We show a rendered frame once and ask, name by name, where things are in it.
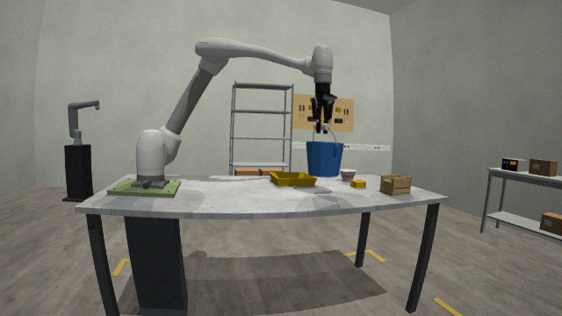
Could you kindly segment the yellow square tray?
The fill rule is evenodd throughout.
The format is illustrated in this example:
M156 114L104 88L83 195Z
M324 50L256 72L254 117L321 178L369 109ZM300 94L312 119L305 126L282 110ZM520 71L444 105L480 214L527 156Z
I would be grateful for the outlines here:
M317 177L306 172L269 172L271 181L277 186L314 186Z

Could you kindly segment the wooden crate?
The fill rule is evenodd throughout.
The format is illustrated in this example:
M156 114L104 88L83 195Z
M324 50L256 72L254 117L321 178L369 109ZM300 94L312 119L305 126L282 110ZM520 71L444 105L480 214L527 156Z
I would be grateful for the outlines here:
M399 177L400 175L381 176L379 192L385 193L390 196L410 194L412 177Z

